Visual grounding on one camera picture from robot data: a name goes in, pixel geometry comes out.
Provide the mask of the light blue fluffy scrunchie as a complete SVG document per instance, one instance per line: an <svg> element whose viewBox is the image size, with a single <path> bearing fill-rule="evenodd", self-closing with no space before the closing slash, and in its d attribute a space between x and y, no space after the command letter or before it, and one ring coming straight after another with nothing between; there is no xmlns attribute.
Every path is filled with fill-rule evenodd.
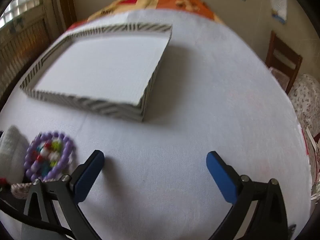
<svg viewBox="0 0 320 240"><path fill-rule="evenodd" d="M0 172L9 184L21 183L24 177L24 158L29 146L27 138L16 126L10 126L1 135Z"/></svg>

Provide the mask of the floral fabric cushion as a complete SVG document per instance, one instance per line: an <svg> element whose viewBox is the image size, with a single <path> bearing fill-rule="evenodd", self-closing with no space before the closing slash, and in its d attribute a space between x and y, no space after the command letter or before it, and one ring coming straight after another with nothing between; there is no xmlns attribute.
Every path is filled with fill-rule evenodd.
<svg viewBox="0 0 320 240"><path fill-rule="evenodd" d="M319 82L309 74L303 74L293 84L289 99L300 122L313 137L319 134Z"/></svg>

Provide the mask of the striped black white tray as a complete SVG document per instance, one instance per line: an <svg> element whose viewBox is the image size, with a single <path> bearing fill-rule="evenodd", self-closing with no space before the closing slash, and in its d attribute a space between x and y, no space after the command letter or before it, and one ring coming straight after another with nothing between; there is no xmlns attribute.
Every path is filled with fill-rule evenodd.
<svg viewBox="0 0 320 240"><path fill-rule="evenodd" d="M29 97L114 118L142 121L172 25L86 28L50 46L20 88Z"/></svg>

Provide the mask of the wooden chair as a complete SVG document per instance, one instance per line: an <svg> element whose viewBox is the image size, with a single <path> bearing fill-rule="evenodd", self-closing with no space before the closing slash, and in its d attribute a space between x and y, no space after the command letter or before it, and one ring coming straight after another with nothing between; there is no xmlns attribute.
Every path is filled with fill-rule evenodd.
<svg viewBox="0 0 320 240"><path fill-rule="evenodd" d="M265 64L280 86L289 94L298 75L303 57L282 41L275 31L271 31Z"/></svg>

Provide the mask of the window with glass blocks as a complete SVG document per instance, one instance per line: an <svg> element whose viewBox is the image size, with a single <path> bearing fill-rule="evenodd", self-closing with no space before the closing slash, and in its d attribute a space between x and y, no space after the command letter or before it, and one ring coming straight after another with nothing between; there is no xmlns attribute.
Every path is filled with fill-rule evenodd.
<svg viewBox="0 0 320 240"><path fill-rule="evenodd" d="M1 15L1 28L38 5L40 5L40 0L12 0Z"/></svg>

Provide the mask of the orange patterned blanket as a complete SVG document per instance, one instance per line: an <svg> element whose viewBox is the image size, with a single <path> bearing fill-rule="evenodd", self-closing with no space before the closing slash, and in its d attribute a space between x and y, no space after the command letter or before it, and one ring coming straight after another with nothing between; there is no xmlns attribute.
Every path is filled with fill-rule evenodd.
<svg viewBox="0 0 320 240"><path fill-rule="evenodd" d="M184 11L223 24L223 21L202 0L115 0L89 18L73 23L68 30L74 29L97 18L122 12L144 9L169 9Z"/></svg>

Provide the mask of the wall calendar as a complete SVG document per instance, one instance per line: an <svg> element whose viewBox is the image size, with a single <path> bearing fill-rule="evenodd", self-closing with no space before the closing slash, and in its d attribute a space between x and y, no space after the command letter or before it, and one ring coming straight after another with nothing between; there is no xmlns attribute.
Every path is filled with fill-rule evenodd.
<svg viewBox="0 0 320 240"><path fill-rule="evenodd" d="M287 22L287 0L270 0L272 17L281 24Z"/></svg>

